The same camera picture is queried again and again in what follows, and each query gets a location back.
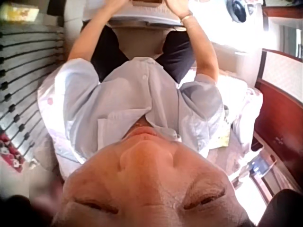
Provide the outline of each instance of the mouth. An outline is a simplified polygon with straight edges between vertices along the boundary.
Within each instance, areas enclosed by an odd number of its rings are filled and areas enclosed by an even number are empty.
[[[126,139],[134,137],[134,136],[142,135],[142,134],[148,134],[148,135],[159,137],[158,133],[155,131],[155,129],[153,127],[138,127],[136,129],[134,129],[133,131],[131,131],[126,136]]]

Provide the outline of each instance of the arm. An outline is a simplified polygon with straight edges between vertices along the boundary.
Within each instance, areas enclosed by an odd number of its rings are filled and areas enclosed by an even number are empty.
[[[80,37],[74,43],[68,60],[82,58],[90,61],[101,32],[110,18],[129,0],[106,0],[94,18],[86,25]]]
[[[188,0],[166,0],[166,3],[170,10],[180,19],[190,14]],[[187,29],[196,57],[197,76],[195,80],[198,79],[199,74],[205,74],[217,81],[219,65],[212,43],[207,38],[196,18],[188,17],[183,21],[183,24]]]

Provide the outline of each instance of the short sleeve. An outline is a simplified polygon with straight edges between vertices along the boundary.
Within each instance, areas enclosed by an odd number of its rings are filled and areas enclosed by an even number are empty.
[[[215,81],[207,75],[199,74],[193,82],[182,85],[180,92],[187,105],[207,122],[211,138],[224,121],[224,106]]]
[[[79,109],[98,86],[99,79],[93,65],[84,59],[65,63],[55,77],[55,95],[62,98],[64,121],[72,121]]]

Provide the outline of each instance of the shirt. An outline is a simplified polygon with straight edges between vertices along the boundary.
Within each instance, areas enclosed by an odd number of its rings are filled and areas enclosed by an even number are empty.
[[[80,163],[121,140],[145,115],[170,140],[208,154],[207,145],[224,120],[222,97],[209,76],[199,75],[177,89],[172,77],[151,58],[134,58],[99,83],[83,59],[65,63],[55,77],[54,95],[63,99],[66,138]]]

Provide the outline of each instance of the closed eye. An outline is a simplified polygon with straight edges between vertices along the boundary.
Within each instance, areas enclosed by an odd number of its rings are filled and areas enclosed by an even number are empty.
[[[75,203],[81,204],[83,206],[90,207],[110,214],[118,214],[119,212],[117,208],[105,204],[99,204],[96,201],[79,201],[79,200],[74,200],[74,201]]]
[[[225,195],[225,189],[223,189],[219,194],[217,195],[211,195],[211,196],[208,196],[207,198],[205,199],[202,199],[200,201],[196,201],[196,202],[193,202],[193,203],[190,203],[189,205],[186,205],[184,206],[184,209],[185,210],[190,210],[190,209],[193,209],[199,205],[205,205],[205,204],[208,204],[210,202],[213,202],[215,200],[217,200],[218,198],[221,198],[222,196]]]

